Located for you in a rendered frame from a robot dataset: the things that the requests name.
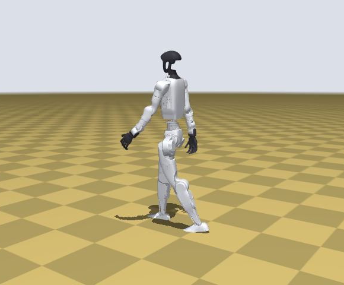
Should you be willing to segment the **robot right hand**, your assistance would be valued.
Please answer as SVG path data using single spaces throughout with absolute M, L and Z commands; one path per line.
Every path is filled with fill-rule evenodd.
M 188 133 L 189 134 L 189 133 Z M 189 134 L 189 141 L 188 143 L 186 144 L 185 148 L 188 146 L 189 144 L 189 150 L 186 152 L 188 153 L 190 150 L 190 153 L 195 153 L 197 150 L 198 150 L 198 146 L 197 146 L 197 139 L 196 139 L 196 129 L 194 128 L 193 129 L 193 135 L 192 134 Z

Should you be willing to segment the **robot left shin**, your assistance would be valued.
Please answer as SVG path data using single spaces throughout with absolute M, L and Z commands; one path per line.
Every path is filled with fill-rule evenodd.
M 186 185 L 183 182 L 178 182 L 176 184 L 176 190 L 173 188 L 179 202 L 181 203 L 184 210 L 188 213 L 191 220 L 195 221 L 195 226 L 200 226 L 200 218 L 196 211 L 196 204 L 190 190 L 187 190 Z M 199 224 L 199 225 L 198 225 Z

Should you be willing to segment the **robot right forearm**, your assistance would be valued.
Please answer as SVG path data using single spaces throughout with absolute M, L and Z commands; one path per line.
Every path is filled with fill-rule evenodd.
M 190 110 L 184 114 L 184 117 L 186 119 L 188 133 L 193 135 L 193 129 L 195 128 L 195 122 L 193 119 L 193 111 L 192 111 L 191 107 L 190 107 Z

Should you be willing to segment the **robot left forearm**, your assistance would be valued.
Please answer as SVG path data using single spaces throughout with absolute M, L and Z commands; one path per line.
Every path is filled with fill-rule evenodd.
M 141 119 L 139 120 L 139 122 L 135 125 L 134 128 L 131 129 L 131 133 L 134 136 L 136 133 L 142 132 L 147 123 L 151 121 L 151 116 L 152 116 L 152 108 L 151 107 L 146 107 L 144 109 L 144 113 L 141 116 Z

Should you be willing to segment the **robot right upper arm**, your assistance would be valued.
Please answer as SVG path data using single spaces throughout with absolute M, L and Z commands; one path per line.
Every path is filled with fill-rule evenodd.
M 185 82 L 185 105 L 184 105 L 184 113 L 190 110 L 190 102 L 189 102 L 189 94 L 187 90 L 187 81 L 184 79 Z

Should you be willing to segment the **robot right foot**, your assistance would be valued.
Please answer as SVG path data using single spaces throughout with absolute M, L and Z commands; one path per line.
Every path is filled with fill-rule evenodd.
M 170 220 L 171 219 L 170 215 L 168 213 L 164 213 L 164 215 L 161 215 L 161 214 L 159 214 L 159 212 L 157 212 L 157 213 L 154 213 L 154 214 L 149 214 L 147 216 L 155 218 L 155 219 L 163 219 L 163 220 Z

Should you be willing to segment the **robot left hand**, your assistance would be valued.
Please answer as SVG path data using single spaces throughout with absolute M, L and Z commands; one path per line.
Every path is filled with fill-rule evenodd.
M 136 138 L 139 135 L 139 133 L 136 133 L 134 136 L 132 135 L 131 131 L 129 131 L 129 133 L 126 134 L 122 134 L 122 139 L 120 140 L 121 145 L 123 146 L 123 148 L 125 148 L 126 150 L 128 145 L 132 142 L 133 138 Z

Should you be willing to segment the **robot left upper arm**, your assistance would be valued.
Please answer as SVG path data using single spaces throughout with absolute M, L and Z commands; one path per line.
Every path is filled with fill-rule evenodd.
M 154 115 L 160 105 L 161 99 L 166 92 L 168 92 L 170 82 L 166 80 L 158 81 L 155 85 L 154 94 L 151 99 L 151 105 L 147 107 L 152 108 L 152 115 Z

